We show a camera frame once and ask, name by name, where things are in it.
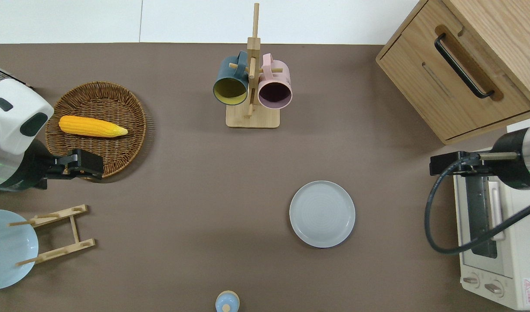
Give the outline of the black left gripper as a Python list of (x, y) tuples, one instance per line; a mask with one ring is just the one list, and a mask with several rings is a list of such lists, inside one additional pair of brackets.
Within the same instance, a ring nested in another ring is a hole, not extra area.
[(17, 170), (0, 184), (0, 190), (47, 189), (48, 179), (73, 178), (63, 173), (67, 164), (69, 164), (69, 173), (77, 177), (101, 180), (104, 174), (102, 156), (82, 149), (70, 150), (66, 156), (53, 155), (43, 142), (34, 139), (25, 150)]

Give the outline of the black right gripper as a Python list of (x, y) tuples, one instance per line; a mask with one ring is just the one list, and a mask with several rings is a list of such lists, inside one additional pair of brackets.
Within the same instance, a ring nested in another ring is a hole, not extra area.
[[(523, 162), (523, 139), (527, 130), (516, 130), (501, 136), (493, 145), (492, 153), (516, 152), (515, 160), (489, 160), (479, 166), (481, 172), (466, 172), (460, 176), (497, 176), (505, 185), (517, 190), (530, 190), (530, 172)], [(430, 158), (430, 176), (439, 176), (453, 162), (463, 157), (463, 151), (440, 154)]]

